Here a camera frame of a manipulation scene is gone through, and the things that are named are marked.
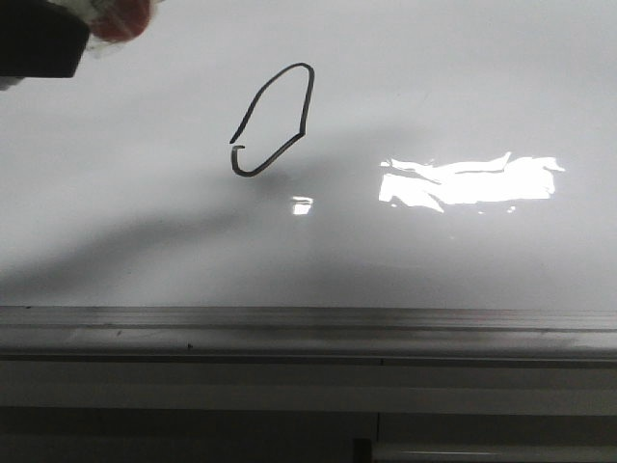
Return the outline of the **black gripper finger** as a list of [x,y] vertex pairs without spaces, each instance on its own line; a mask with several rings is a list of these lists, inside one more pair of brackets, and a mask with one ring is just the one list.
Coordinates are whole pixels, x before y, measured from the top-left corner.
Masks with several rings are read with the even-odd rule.
[[90,29],[77,16],[47,1],[1,3],[1,75],[70,78]]

